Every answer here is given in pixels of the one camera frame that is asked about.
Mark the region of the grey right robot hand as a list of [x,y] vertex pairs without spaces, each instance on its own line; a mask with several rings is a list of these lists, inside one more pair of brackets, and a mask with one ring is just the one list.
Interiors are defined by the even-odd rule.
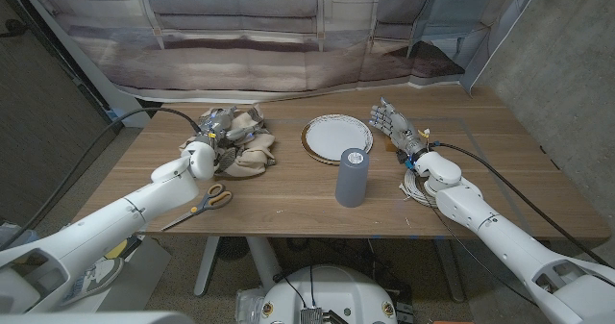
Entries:
[[427,150],[426,143],[420,138],[414,125],[383,97],[379,105],[371,108],[369,123],[390,137],[394,146],[410,156]]

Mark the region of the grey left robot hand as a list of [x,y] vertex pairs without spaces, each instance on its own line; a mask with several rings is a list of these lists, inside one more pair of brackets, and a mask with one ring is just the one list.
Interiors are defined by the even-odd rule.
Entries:
[[212,109],[209,114],[202,116],[199,121],[201,131],[195,140],[207,143],[212,148],[227,146],[233,143],[242,143],[251,137],[257,126],[232,127],[236,107],[226,109]]

